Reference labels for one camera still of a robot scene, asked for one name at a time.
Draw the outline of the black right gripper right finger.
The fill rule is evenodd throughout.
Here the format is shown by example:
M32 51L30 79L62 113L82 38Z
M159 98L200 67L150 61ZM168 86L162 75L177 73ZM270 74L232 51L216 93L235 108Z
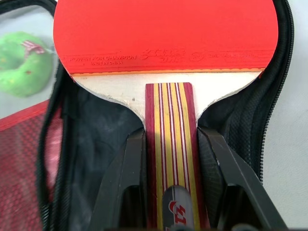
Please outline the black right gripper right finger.
M254 170L217 131L199 127L199 164L210 227L283 231L287 226Z

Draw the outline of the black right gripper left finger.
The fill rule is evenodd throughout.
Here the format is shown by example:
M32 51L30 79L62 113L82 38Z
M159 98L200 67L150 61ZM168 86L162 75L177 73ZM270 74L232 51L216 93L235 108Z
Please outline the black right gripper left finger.
M129 134L106 171L87 231L147 227L147 153L144 129Z

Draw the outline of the red table tennis paddle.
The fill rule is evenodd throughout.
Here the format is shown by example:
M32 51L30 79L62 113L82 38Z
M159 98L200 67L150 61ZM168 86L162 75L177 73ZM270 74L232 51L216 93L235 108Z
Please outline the red table tennis paddle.
M149 226L208 227L197 121L269 65L273 0L58 0L53 38L77 84L141 119Z

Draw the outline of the red black paddle case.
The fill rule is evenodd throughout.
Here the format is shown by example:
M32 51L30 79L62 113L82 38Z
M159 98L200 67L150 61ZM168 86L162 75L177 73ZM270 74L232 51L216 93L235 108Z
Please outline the red black paddle case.
M263 178L290 228L308 230L308 54L298 51L291 0L277 0L282 37L265 80L212 105L199 124L216 129ZM86 125L66 122L63 67L42 99L17 108L0 96L0 231L43 231L58 208L56 230L84 230L95 192L116 148L141 126L127 109L78 90L79 111L97 107Z

